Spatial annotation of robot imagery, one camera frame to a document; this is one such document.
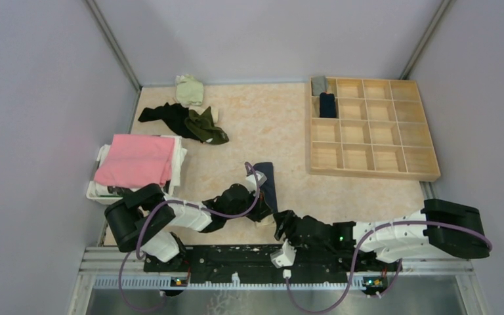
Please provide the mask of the navy underwear cream waistband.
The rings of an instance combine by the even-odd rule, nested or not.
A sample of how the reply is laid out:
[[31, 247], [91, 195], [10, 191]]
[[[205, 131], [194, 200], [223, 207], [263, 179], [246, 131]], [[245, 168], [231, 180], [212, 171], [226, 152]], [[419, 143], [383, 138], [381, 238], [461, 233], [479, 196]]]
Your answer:
[[266, 180], [261, 184], [259, 199], [254, 210], [248, 214], [248, 218], [252, 219], [257, 227], [267, 226], [274, 222], [273, 215], [278, 212], [274, 166], [271, 162], [260, 162], [253, 167], [256, 172], [264, 174]]

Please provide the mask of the navy orange underwear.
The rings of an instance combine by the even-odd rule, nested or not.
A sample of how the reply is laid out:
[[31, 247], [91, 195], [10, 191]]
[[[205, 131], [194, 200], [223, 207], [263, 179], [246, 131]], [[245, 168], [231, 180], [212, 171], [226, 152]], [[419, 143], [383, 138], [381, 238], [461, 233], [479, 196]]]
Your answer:
[[320, 118], [337, 118], [337, 107], [335, 95], [333, 93], [321, 93], [320, 98]]

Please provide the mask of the grey underwear white waistband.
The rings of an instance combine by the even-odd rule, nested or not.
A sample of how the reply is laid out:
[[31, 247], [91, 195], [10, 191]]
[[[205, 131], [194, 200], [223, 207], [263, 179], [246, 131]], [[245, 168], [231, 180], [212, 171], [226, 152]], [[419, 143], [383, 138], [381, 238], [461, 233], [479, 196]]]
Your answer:
[[310, 79], [312, 96], [320, 96], [328, 90], [327, 78], [324, 75], [314, 76]]

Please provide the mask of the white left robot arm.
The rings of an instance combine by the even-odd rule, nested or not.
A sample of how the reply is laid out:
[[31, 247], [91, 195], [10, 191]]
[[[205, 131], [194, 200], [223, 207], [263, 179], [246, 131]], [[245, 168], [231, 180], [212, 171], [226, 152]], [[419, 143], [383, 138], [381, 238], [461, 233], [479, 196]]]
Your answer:
[[184, 263], [182, 242], [167, 226], [210, 233], [220, 230], [230, 219], [246, 217], [261, 222], [273, 214], [263, 192], [252, 192], [233, 184], [221, 195], [201, 202], [167, 195], [157, 184], [149, 184], [109, 205], [104, 216], [117, 248], [122, 253], [149, 254], [168, 271]]

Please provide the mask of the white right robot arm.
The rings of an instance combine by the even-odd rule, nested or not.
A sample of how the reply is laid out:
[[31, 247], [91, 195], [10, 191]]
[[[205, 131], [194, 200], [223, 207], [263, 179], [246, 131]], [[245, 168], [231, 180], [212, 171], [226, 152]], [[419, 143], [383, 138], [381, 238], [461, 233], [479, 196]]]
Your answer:
[[300, 248], [337, 255], [359, 250], [366, 270], [412, 257], [483, 259], [492, 250], [480, 211], [442, 199], [426, 199], [422, 210], [390, 221], [326, 224], [292, 210], [277, 213], [275, 221], [274, 237], [283, 244], [270, 258], [278, 268], [293, 265]]

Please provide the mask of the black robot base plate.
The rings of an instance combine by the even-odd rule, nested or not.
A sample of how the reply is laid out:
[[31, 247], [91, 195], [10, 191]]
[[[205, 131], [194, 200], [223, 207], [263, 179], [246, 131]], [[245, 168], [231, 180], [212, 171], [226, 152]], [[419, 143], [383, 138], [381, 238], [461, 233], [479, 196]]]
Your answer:
[[[264, 245], [195, 245], [169, 262], [151, 255], [144, 261], [145, 272], [182, 272], [190, 276], [191, 284], [224, 284], [237, 274], [243, 284], [283, 284], [283, 267], [272, 262], [271, 255], [280, 244]], [[345, 283], [351, 269], [355, 272], [390, 274], [399, 269], [397, 262], [377, 260], [374, 252], [360, 251], [355, 257], [354, 246], [299, 248], [294, 263], [289, 266], [292, 284]]]

